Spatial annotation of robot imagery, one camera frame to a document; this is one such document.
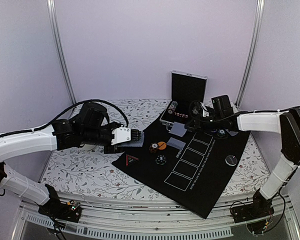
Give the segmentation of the cream cylindrical cup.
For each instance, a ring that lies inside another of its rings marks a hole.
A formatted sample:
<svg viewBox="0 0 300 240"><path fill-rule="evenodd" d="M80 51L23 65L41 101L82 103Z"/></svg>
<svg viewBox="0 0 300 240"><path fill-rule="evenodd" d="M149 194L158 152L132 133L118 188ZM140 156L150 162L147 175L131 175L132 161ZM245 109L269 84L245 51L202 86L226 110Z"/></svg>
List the cream cylindrical cup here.
<svg viewBox="0 0 300 240"><path fill-rule="evenodd" d="M91 144L85 144L81 150L82 151L92 151L96 148L97 146L96 145L91 145Z"/></svg>

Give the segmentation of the aluminium poker chip case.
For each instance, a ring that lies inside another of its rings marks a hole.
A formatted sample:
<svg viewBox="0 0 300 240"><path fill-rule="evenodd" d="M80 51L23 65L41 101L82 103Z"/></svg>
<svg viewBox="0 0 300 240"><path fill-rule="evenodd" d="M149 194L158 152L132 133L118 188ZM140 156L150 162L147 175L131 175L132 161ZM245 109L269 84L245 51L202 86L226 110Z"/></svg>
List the aluminium poker chip case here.
<svg viewBox="0 0 300 240"><path fill-rule="evenodd" d="M172 127L174 122L186 124L189 118L189 105L191 102L198 100L202 102L205 98L206 84L208 77L181 72L177 70L171 71L171 101L177 101L178 106L174 113L182 113L188 115L188 118L177 117L173 114L168 114L167 110L170 105L164 110L159 121L166 127Z"/></svg>

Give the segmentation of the black white dealer button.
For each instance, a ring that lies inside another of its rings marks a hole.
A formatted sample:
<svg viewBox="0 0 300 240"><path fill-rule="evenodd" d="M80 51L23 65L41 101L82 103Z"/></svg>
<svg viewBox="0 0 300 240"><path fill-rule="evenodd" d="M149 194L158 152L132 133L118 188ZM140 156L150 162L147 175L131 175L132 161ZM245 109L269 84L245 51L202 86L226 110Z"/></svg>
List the black white dealer button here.
<svg viewBox="0 0 300 240"><path fill-rule="evenodd" d="M225 162L226 162L226 164L228 164L229 166L234 167L234 166L237 165L238 159L237 159L234 155L228 155L228 156L225 158Z"/></svg>

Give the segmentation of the black and green chip stack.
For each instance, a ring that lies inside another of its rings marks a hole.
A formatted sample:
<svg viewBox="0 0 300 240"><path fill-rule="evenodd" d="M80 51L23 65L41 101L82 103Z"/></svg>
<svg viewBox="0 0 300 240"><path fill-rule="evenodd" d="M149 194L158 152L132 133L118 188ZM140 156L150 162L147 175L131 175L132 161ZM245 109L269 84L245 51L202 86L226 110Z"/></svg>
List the black and green chip stack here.
<svg viewBox="0 0 300 240"><path fill-rule="evenodd" d="M161 154L156 157L155 162L158 165L165 165L167 163L167 158Z"/></svg>

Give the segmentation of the black poker table mat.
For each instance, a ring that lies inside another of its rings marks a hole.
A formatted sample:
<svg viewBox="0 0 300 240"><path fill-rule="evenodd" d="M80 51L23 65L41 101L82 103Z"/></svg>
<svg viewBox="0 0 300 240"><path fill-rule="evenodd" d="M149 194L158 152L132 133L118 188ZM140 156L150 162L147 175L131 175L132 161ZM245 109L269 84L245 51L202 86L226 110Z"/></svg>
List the black poker table mat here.
<svg viewBox="0 0 300 240"><path fill-rule="evenodd" d="M238 166L229 166L225 158L232 155L240 160L249 136L250 132L244 131L226 138L210 132L187 132L178 137L156 119L144 129L143 146L127 147L112 165L205 219ZM185 142L184 148L167 145L164 150L149 152L152 143L167 143L170 138ZM139 161L126 166L126 154ZM166 157L166 164L156 164L159 155Z"/></svg>

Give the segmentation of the triangular all in button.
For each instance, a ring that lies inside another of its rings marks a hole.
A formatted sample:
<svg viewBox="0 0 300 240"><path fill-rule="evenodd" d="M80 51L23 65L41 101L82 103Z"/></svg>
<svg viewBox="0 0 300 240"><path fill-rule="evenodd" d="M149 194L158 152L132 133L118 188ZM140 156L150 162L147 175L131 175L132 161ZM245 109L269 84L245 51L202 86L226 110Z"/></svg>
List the triangular all in button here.
<svg viewBox="0 0 300 240"><path fill-rule="evenodd" d="M126 166L130 166L137 161L139 161L139 158L129 155L129 154L126 154L126 156L125 156L125 165Z"/></svg>

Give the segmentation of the green blue chip stack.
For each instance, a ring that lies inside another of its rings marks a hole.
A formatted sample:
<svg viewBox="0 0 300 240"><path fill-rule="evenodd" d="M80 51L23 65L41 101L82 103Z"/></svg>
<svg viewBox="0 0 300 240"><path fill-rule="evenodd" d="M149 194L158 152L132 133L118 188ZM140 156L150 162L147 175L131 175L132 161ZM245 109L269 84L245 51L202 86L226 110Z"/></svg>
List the green blue chip stack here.
<svg viewBox="0 0 300 240"><path fill-rule="evenodd" d="M223 129L219 129L219 130L217 131L217 136L218 136L219 138L225 138L225 137L227 136L227 134L226 134L226 132L225 132Z"/></svg>

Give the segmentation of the dealt blue card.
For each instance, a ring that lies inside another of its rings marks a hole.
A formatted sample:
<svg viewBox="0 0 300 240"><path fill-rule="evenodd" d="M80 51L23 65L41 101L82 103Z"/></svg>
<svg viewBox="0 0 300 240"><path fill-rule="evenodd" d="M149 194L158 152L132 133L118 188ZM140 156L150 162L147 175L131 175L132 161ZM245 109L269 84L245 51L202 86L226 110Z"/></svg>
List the dealt blue card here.
<svg viewBox="0 0 300 240"><path fill-rule="evenodd" d="M166 145L170 146L170 147L173 147L175 149L178 149L178 150L182 150L185 147L186 143L181 141L181 140L178 140L176 138L171 137L167 141Z"/></svg>
<svg viewBox="0 0 300 240"><path fill-rule="evenodd" d="M238 134L237 131L229 131L228 134L231 136L231 137L234 137Z"/></svg>
<svg viewBox="0 0 300 240"><path fill-rule="evenodd" d="M176 135L178 137L183 137L187 132L185 125L179 122L174 122L172 128L170 129L169 133Z"/></svg>

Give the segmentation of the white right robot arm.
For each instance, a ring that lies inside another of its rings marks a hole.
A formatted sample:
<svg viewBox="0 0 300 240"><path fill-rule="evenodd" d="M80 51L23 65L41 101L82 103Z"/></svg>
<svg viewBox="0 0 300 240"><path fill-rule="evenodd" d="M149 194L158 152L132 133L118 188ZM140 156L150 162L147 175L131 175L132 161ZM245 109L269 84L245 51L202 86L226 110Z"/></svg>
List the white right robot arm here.
<svg viewBox="0 0 300 240"><path fill-rule="evenodd" d="M219 138L245 132L264 133L277 135L280 141L279 159L266 182L254 193L248 208L252 218L259 218L300 167L300 105L277 110L234 111L227 95L214 97L211 102L212 107L200 100L188 105L187 130L207 130Z"/></svg>

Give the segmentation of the right aluminium frame post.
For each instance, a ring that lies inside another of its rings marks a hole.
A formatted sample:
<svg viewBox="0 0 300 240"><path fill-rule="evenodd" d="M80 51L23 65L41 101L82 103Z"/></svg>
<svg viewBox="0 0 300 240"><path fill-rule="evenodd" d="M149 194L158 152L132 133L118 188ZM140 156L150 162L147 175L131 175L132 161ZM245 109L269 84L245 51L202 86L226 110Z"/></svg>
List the right aluminium frame post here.
<svg viewBox="0 0 300 240"><path fill-rule="evenodd" d="M256 10L255 10L255 17L254 17L254 24L252 29L252 36L249 46L249 51L247 55L247 60L241 80L241 84L239 87L239 91L235 100L235 105L240 108L243 103L245 91L248 86L248 81L250 77L250 73L253 66L253 61L256 53L257 43L260 35L260 30L262 26L263 20L263 13L264 13L265 1L264 0L257 0L256 1Z"/></svg>

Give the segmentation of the front aluminium rail base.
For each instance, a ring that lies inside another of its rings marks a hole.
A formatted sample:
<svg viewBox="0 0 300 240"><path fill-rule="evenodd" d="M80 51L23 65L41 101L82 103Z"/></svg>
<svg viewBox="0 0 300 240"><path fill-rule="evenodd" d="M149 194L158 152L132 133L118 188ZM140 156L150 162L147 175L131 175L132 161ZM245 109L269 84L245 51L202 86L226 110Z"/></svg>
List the front aluminium rail base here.
<svg viewBox="0 0 300 240"><path fill-rule="evenodd" d="M249 204L250 194L221 197L207 218L169 199L126 200L78 196L78 223L53 222L23 200L13 229L14 240L255 240L252 221L235 222L230 210Z"/></svg>

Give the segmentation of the orange black chip stack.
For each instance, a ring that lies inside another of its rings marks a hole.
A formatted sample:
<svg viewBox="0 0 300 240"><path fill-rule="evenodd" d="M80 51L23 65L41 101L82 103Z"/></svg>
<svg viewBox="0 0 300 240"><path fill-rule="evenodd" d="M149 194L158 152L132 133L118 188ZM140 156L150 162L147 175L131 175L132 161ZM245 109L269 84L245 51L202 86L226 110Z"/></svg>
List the orange black chip stack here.
<svg viewBox="0 0 300 240"><path fill-rule="evenodd" d="M157 143L152 143L149 147L150 153L156 153L159 149L159 145Z"/></svg>

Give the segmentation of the aluminium frame post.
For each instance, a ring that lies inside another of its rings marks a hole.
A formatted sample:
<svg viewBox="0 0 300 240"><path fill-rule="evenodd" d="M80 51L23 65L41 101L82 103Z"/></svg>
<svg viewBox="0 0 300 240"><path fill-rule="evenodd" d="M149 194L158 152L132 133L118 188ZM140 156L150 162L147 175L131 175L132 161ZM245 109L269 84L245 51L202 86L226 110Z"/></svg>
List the aluminium frame post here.
<svg viewBox="0 0 300 240"><path fill-rule="evenodd" d="M75 92L73 89L73 85L71 83L69 71L67 68L66 58L64 55L64 51L63 51L61 35L60 35L60 31L59 31L59 26L58 26L55 1L47 0L46 3L47 3L47 9L48 9L48 15L49 15L49 21L50 21L50 25L51 25L52 35L53 35L54 43L56 46L58 61L59 61L61 72L62 72L62 75L64 78L66 90L69 95L69 99L70 99L71 103L75 104L77 102L77 100L75 97Z"/></svg>
<svg viewBox="0 0 300 240"><path fill-rule="evenodd" d="M254 24L252 29L252 36L249 46L249 51L247 55L247 60L241 80L241 84L239 87L239 91L235 100L235 105L240 108L243 103L245 91L248 86L248 81L250 77L250 73L253 66L253 61L256 53L257 43L260 35L260 30L262 26L263 20L263 13L264 13L265 1L264 0L257 0L256 1L256 10L255 10L255 17L254 17Z"/></svg>

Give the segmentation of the blue playing card deck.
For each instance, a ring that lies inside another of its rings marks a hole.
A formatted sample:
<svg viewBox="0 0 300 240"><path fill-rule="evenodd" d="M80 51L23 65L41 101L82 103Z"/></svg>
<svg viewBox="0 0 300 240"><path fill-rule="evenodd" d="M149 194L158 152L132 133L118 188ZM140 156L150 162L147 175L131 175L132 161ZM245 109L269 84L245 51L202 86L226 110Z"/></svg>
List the blue playing card deck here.
<svg viewBox="0 0 300 240"><path fill-rule="evenodd" d="M126 141L126 142L122 142L122 143L119 143L118 146L119 147L142 147L144 144L144 139L141 138L137 141Z"/></svg>

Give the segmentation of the orange big blind button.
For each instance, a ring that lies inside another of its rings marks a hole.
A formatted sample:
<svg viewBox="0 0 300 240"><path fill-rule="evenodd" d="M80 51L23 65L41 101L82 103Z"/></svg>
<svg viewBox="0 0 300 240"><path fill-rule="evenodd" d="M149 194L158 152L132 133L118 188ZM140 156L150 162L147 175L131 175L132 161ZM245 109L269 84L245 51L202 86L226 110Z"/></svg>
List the orange big blind button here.
<svg viewBox="0 0 300 240"><path fill-rule="evenodd" d="M164 141L160 141L157 144L158 144L158 149L161 151L167 148L167 144Z"/></svg>

